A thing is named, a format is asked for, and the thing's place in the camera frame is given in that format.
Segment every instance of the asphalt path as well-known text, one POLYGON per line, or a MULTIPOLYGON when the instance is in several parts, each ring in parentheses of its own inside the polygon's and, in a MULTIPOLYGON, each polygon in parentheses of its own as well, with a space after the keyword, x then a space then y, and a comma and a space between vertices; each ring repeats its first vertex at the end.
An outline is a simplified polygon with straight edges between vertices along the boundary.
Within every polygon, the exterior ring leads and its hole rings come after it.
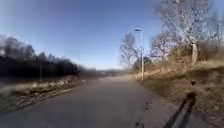
POLYGON ((193 105, 175 106, 131 76, 92 80, 61 96, 0 116, 0 128, 206 128, 193 105))

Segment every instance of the dirt shoulder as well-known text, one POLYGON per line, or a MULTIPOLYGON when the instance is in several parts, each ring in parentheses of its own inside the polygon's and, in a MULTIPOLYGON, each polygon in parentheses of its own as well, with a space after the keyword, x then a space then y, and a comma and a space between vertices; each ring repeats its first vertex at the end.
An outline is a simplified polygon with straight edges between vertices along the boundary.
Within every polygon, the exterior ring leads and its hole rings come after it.
POLYGON ((196 93, 193 113, 214 127, 224 127, 224 66, 196 67, 180 73, 154 71, 140 81, 168 101, 181 104, 190 92, 196 93))

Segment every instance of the distant tree line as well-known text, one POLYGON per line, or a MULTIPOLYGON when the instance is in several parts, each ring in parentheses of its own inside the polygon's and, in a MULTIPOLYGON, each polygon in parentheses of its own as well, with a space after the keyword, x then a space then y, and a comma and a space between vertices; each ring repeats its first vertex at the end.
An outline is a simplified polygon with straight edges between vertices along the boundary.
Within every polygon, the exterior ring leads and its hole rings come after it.
POLYGON ((96 77, 107 77, 107 76, 117 76, 127 74, 125 70, 121 69, 108 69, 108 70, 96 70, 94 68, 88 69, 79 65, 80 76, 88 77, 88 78, 96 78, 96 77))
POLYGON ((36 54, 32 45, 14 37, 0 36, 0 76, 54 77, 79 75, 77 64, 45 52, 36 54))

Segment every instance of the lamp post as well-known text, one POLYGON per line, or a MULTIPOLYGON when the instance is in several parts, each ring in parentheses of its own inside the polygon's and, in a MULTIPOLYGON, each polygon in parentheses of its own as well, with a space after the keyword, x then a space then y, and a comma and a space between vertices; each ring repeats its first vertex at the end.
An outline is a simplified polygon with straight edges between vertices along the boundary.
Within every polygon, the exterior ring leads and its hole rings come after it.
POLYGON ((144 43, 143 43, 143 34, 142 34, 142 30, 141 29, 135 29, 135 32, 140 32, 141 35, 141 57, 142 57, 142 80, 144 79, 144 43))

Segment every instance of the dry grass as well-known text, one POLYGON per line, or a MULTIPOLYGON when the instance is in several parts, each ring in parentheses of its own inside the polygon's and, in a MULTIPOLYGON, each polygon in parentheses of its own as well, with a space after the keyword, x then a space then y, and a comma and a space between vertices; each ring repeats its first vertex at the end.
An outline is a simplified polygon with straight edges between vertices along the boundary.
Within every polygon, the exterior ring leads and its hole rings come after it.
POLYGON ((0 114, 22 109, 45 99, 64 94, 84 80, 72 76, 59 80, 23 83, 2 89, 0 92, 0 114))
POLYGON ((176 104, 181 103, 188 92, 195 92, 197 101, 193 111, 196 115, 224 127, 223 62, 200 62, 188 69, 156 70, 145 73, 145 80, 141 83, 176 104))

